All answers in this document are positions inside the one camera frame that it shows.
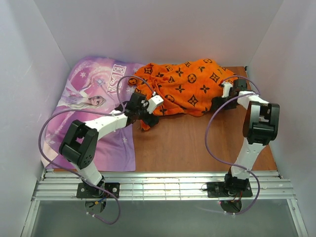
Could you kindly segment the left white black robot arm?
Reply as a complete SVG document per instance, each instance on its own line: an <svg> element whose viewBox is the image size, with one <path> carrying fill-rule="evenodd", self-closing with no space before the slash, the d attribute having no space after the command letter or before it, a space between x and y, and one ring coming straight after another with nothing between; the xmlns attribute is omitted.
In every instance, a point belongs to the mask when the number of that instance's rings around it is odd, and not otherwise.
<svg viewBox="0 0 316 237"><path fill-rule="evenodd" d="M74 165L82 182L98 193L104 184L103 176L93 161L98 141L136 120L155 125L154 110L162 104L163 99L157 94L147 99L144 94L134 92L128 101L108 115L86 122L75 120L61 142L59 153Z"/></svg>

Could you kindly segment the orange black patterned pillowcase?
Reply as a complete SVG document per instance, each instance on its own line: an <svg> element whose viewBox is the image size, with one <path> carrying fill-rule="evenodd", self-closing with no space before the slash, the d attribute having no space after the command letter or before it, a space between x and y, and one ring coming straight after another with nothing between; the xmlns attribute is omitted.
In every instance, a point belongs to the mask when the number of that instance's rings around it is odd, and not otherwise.
<svg viewBox="0 0 316 237"><path fill-rule="evenodd" d="M153 91L163 98L163 104L153 112L156 117L176 114L200 117L210 111L213 98L222 96L221 84L236 79L229 69L204 58L181 64L149 63L139 68L128 84L148 99Z"/></svg>

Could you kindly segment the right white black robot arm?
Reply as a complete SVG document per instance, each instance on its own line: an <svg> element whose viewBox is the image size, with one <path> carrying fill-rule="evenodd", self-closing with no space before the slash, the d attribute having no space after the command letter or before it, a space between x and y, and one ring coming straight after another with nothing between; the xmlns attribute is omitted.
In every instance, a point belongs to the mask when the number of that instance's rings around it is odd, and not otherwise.
<svg viewBox="0 0 316 237"><path fill-rule="evenodd" d="M257 91L248 88L249 80L242 76L231 76L220 83L221 96L212 99L211 112L216 116L222 109L235 109L238 105L246 109L242 127L242 148L235 163L222 182L207 184L209 197L252 196L249 178L253 165L261 151L278 133L280 106L263 100Z"/></svg>

